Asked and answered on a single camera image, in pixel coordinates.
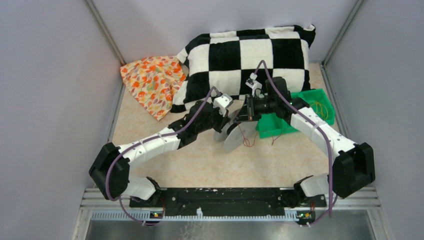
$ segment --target black and white checkered cloth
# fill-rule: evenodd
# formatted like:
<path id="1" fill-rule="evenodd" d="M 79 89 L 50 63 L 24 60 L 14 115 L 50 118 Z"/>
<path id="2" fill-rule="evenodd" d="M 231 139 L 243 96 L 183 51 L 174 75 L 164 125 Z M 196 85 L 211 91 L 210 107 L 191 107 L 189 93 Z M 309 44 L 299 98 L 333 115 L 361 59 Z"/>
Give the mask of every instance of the black and white checkered cloth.
<path id="1" fill-rule="evenodd" d="M 291 92 L 311 89 L 308 51 L 315 38 L 315 27 L 270 27 L 256 30 L 201 34 L 194 38 L 177 58 L 189 69 L 186 80 L 173 96 L 172 113 L 190 109 L 204 99 L 210 88 L 233 99 L 252 92 L 245 82 L 261 60 L 272 77 L 283 77 Z M 257 81 L 266 92 L 264 67 Z"/>

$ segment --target orange patterned cloth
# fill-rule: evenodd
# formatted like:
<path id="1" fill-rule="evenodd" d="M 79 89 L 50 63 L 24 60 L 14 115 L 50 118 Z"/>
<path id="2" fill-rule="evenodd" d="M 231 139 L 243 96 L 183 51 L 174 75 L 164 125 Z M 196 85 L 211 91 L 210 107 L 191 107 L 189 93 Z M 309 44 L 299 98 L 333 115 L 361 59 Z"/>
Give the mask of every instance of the orange patterned cloth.
<path id="1" fill-rule="evenodd" d="M 120 67 L 120 74 L 131 95 L 157 120 L 171 110 L 186 79 L 176 56 L 145 57 Z"/>

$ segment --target green bin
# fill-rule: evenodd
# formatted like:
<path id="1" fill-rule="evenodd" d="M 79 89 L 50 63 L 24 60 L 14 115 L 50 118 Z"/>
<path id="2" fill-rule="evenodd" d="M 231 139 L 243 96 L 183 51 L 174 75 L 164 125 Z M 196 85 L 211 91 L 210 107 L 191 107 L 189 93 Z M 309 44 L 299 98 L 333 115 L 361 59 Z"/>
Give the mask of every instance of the green bin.
<path id="1" fill-rule="evenodd" d="M 336 112 L 331 105 L 326 93 L 322 89 L 313 89 L 308 91 L 294 92 L 291 94 L 292 98 L 302 98 L 307 102 L 315 113 L 325 120 L 329 125 L 334 124 Z M 297 132 L 295 128 L 287 124 L 283 119 L 276 116 L 275 113 L 264 114 L 259 120 L 256 130 L 259 132 L 261 139 L 271 136 L 278 136 L 281 134 L 288 134 Z"/>

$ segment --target beige tabletop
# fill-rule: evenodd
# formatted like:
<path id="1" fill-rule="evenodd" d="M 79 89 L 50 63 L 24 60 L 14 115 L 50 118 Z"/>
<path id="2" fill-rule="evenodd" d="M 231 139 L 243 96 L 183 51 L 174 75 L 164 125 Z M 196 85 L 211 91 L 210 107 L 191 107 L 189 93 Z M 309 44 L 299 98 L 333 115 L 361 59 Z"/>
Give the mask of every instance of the beige tabletop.
<path id="1" fill-rule="evenodd" d="M 309 68 L 311 88 L 326 91 L 319 65 L 310 64 Z M 113 143 L 122 145 L 148 137 L 184 114 L 168 113 L 157 121 L 125 91 Z M 270 137 L 258 136 L 252 147 L 241 145 L 230 153 L 223 152 L 222 142 L 213 140 L 214 132 L 203 132 L 195 142 L 144 162 L 131 173 L 152 177 L 161 187 L 228 188 L 292 187 L 306 176 L 328 172 L 326 155 L 300 132 L 284 134 L 273 145 Z"/>

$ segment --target gray wall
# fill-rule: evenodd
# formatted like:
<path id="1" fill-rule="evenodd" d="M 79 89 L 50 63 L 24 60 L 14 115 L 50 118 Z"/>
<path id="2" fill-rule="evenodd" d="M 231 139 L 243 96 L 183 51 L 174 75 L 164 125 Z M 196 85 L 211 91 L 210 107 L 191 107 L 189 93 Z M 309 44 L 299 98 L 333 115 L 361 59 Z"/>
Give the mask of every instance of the gray wall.
<path id="1" fill-rule="evenodd" d="M 71 237 L 118 97 L 82 0 L 0 2 L 0 238 Z"/>
<path id="2" fill-rule="evenodd" d="M 93 0 L 127 62 L 176 55 L 199 34 L 316 25 L 309 60 L 321 61 L 356 0 Z"/>
<path id="3" fill-rule="evenodd" d="M 374 148 L 396 239 L 423 239 L 424 1 L 368 1 L 329 64 L 351 137 Z"/>

